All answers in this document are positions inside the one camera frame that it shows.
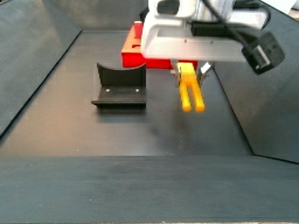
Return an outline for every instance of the black plastic stand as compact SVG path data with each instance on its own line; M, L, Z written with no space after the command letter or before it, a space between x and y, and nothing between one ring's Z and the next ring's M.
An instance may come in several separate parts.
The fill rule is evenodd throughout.
M97 64L101 88L91 103L100 109L128 110L145 108L145 64L116 70Z

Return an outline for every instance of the bin floor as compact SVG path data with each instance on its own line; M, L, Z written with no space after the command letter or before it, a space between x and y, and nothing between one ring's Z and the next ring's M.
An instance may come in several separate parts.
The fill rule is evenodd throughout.
M0 142L0 156L251 155L216 75L207 110L181 110L169 70L147 69L144 113L100 113L96 63L120 68L125 31L85 31Z

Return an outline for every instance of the red block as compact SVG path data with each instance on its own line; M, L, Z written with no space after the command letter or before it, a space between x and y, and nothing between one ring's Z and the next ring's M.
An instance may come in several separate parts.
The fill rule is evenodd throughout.
M140 53L143 35L143 24L141 22L135 22L131 31L127 35L124 47L121 50L123 67L139 67L145 63L147 68L163 68L172 69L172 64L169 59L145 59ZM194 67L198 66L198 61L180 60L180 62L191 62Z

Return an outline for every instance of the yellow object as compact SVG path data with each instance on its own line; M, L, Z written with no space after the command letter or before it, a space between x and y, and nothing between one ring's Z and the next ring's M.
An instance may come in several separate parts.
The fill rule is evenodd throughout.
M191 89L194 107L196 112L204 111L204 102L202 98L202 89L198 82L196 73L194 71L192 63L177 63L177 67L181 71L180 78L180 94L181 94L181 109L184 112L192 110L191 97L188 94L188 88Z

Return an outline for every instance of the gray bin wall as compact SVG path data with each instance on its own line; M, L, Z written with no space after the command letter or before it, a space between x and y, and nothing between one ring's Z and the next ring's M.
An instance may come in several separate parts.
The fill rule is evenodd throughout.
M0 3L0 135L79 34L51 0Z

